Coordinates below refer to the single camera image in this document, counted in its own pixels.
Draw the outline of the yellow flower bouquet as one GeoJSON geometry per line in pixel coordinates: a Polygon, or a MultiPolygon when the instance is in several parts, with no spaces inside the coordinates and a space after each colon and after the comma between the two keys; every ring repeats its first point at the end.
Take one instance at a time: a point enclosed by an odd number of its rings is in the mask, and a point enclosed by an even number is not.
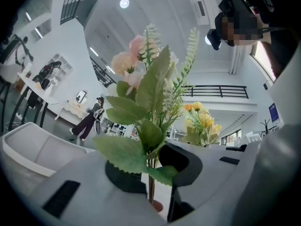
{"type": "Polygon", "coordinates": [[[183,143],[206,147],[218,145],[218,137],[222,126],[214,122],[214,118],[201,102],[185,104],[184,129],[186,135],[182,137],[183,143]]]}

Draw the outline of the white wall shelf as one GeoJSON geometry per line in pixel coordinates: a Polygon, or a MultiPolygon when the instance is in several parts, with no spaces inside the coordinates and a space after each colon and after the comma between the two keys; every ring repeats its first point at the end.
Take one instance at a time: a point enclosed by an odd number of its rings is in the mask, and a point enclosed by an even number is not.
{"type": "Polygon", "coordinates": [[[58,81],[63,81],[72,72],[72,66],[61,54],[55,54],[47,64],[57,61],[61,62],[61,65],[54,69],[53,75],[58,81]]]}

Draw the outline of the white dressing table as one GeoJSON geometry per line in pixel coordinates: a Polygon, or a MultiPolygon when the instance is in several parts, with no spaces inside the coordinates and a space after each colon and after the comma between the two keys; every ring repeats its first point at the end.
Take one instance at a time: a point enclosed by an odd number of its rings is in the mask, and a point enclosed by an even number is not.
{"type": "Polygon", "coordinates": [[[77,125],[82,119],[87,116],[85,109],[82,109],[77,102],[62,102],[55,121],[61,118],[71,124],[77,125]]]}

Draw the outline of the pink flower bouquet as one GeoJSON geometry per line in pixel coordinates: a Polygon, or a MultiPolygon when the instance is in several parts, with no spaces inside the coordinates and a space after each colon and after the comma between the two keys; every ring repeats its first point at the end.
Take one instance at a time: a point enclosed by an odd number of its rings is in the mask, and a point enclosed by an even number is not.
{"type": "Polygon", "coordinates": [[[117,84],[117,95],[108,96],[106,114],[110,121],[133,125],[138,140],[120,136],[95,138],[97,150],[115,168],[149,177],[148,199],[154,200],[155,182],[170,186],[177,171],[173,166],[158,167],[159,153],[166,134],[175,120],[182,116],[184,82],[195,61],[199,31],[191,29],[182,71],[174,76],[176,58],[169,47],[161,47],[156,26],[150,24],[143,33],[138,61],[145,66],[140,72],[131,62],[124,62],[124,80],[117,84]]]}

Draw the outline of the white table black legs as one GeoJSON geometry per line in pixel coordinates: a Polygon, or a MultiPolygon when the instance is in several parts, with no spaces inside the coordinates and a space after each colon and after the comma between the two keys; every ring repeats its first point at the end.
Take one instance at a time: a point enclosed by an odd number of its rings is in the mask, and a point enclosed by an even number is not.
{"type": "Polygon", "coordinates": [[[47,111],[47,108],[49,105],[59,105],[60,102],[55,99],[54,97],[48,95],[46,93],[46,91],[42,90],[42,89],[39,89],[36,87],[36,83],[32,80],[30,80],[29,78],[27,78],[26,76],[22,75],[21,73],[17,73],[17,75],[19,76],[19,78],[25,83],[25,90],[24,92],[21,94],[16,106],[15,106],[15,109],[12,113],[12,116],[11,116],[11,119],[10,119],[10,123],[9,123],[9,130],[12,129],[12,123],[14,122],[14,119],[16,117],[16,114],[18,112],[18,109],[22,103],[22,101],[25,99],[27,93],[29,90],[32,91],[32,93],[34,93],[35,95],[38,96],[38,98],[40,98],[40,103],[38,104],[38,108],[37,108],[37,111],[35,113],[35,117],[34,117],[34,120],[33,120],[33,123],[37,123],[37,120],[38,120],[38,116],[39,116],[39,113],[42,109],[42,106],[44,104],[44,109],[42,111],[42,116],[41,116],[41,119],[40,119],[40,127],[43,128],[43,124],[44,124],[44,119],[45,119],[45,115],[46,115],[46,111],[47,111]]]}

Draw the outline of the blue wall sign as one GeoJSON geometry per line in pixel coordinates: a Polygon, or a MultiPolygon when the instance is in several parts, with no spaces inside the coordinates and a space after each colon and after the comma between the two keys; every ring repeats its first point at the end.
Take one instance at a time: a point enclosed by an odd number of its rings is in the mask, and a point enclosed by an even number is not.
{"type": "Polygon", "coordinates": [[[271,117],[272,122],[275,122],[279,119],[277,108],[274,103],[271,106],[269,106],[269,112],[270,112],[270,117],[271,117]]]}

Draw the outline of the black window grille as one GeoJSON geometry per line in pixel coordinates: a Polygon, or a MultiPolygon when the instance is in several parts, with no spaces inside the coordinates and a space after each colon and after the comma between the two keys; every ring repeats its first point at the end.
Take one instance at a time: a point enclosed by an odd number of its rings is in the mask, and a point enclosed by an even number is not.
{"type": "Polygon", "coordinates": [[[75,18],[75,13],[81,0],[64,0],[60,24],[64,24],[75,18]]]}

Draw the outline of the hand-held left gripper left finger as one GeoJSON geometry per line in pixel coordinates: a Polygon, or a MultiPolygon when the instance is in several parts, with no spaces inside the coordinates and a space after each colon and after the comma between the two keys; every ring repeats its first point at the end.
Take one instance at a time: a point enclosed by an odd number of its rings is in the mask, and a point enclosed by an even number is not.
{"type": "Polygon", "coordinates": [[[35,188],[30,195],[39,206],[66,181],[80,183],[61,215],[72,226],[163,226],[164,219],[144,194],[117,188],[106,176],[107,160],[99,152],[70,161],[35,188]]]}

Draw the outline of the white rectangular tray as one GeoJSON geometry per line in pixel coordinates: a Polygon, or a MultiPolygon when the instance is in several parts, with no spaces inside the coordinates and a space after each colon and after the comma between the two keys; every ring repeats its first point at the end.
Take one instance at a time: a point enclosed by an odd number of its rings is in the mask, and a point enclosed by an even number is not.
{"type": "Polygon", "coordinates": [[[70,161],[94,152],[94,149],[58,138],[32,122],[5,134],[2,144],[7,156],[46,177],[52,176],[70,161]]]}

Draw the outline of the person's dark shirt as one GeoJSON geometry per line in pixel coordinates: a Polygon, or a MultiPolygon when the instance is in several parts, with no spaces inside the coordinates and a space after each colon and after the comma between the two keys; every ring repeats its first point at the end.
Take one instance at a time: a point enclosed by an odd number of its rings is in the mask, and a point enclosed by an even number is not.
{"type": "Polygon", "coordinates": [[[271,43],[263,46],[276,78],[290,62],[301,40],[301,0],[271,0],[274,6],[270,26],[282,30],[270,33],[271,43]]]}

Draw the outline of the black balcony railing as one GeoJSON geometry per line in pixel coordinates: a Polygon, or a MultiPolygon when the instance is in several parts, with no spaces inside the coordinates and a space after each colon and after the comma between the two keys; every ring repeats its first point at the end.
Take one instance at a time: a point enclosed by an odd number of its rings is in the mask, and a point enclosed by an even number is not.
{"type": "Polygon", "coordinates": [[[186,97],[249,98],[246,86],[237,85],[193,85],[189,86],[183,95],[186,97]]]}

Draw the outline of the grey marble table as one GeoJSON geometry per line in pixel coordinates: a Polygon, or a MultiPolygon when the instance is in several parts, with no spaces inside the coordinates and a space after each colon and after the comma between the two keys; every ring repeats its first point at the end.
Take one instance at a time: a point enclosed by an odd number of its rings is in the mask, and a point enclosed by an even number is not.
{"type": "Polygon", "coordinates": [[[97,151],[70,161],[50,177],[23,167],[6,153],[3,156],[4,171],[10,183],[17,192],[39,206],[43,206],[67,180],[80,183],[68,208],[100,210],[105,207],[149,206],[145,195],[125,193],[108,179],[105,173],[106,160],[97,151]]]}

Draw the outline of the white ceiling air conditioner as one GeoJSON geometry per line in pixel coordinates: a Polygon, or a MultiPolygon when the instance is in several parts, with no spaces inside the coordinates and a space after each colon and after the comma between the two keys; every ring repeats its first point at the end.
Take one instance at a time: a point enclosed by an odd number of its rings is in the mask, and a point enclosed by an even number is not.
{"type": "Polygon", "coordinates": [[[215,18],[220,13],[216,0],[190,0],[197,24],[215,29],[215,18]]]}

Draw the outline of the black coat rack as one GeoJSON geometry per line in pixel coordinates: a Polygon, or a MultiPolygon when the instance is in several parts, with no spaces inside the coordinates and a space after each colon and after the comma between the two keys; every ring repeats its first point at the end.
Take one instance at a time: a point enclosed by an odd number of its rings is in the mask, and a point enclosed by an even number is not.
{"type": "Polygon", "coordinates": [[[269,134],[271,131],[273,131],[277,126],[273,126],[273,127],[268,127],[270,120],[266,121],[264,120],[264,122],[261,122],[261,124],[264,126],[264,130],[261,131],[260,137],[263,138],[265,137],[267,134],[269,134]]]}

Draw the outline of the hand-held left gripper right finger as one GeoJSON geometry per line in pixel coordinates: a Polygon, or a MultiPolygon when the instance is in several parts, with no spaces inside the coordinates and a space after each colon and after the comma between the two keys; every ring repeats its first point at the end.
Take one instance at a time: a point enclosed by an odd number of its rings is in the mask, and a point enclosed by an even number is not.
{"type": "Polygon", "coordinates": [[[175,142],[159,153],[163,166],[173,166],[169,223],[231,223],[253,171],[257,143],[241,151],[175,142]]]}

